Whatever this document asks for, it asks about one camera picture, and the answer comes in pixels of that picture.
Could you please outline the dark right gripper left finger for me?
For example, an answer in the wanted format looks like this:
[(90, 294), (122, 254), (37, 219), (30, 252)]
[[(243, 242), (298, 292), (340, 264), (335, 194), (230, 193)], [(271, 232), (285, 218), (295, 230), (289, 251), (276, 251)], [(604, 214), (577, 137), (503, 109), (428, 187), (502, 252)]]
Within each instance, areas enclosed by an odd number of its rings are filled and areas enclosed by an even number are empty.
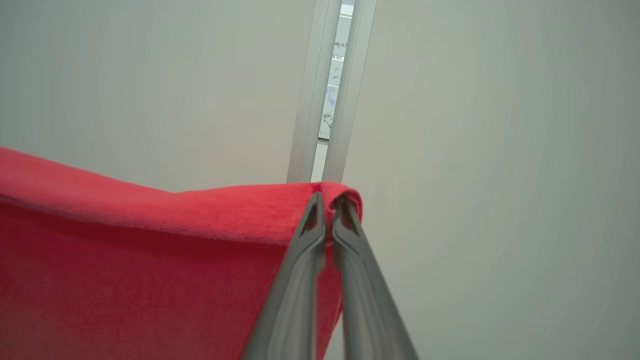
[(314, 193), (244, 347), (244, 360), (315, 360), (316, 294), (325, 239), (323, 195)]

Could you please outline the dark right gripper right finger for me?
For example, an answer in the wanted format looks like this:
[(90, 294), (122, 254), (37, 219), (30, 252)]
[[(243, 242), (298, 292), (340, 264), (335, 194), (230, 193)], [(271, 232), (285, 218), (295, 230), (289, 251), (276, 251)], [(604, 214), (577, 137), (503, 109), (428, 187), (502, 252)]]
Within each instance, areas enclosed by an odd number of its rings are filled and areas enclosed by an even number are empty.
[(346, 360), (418, 360), (355, 204), (345, 196), (337, 202), (332, 237), (342, 278)]

